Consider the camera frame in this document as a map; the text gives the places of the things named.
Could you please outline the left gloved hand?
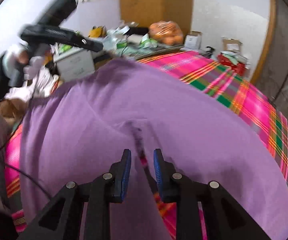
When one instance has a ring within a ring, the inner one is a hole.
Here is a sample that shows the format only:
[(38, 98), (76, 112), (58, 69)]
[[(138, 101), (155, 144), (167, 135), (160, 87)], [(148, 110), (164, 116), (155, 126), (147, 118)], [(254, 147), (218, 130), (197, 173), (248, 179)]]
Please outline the left gloved hand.
[(17, 63), (23, 65), (24, 80), (32, 80), (44, 65), (44, 56), (35, 56), (29, 59), (28, 53), (24, 49), (7, 51), (2, 59), (2, 66), (5, 75), (11, 78), (15, 73)]

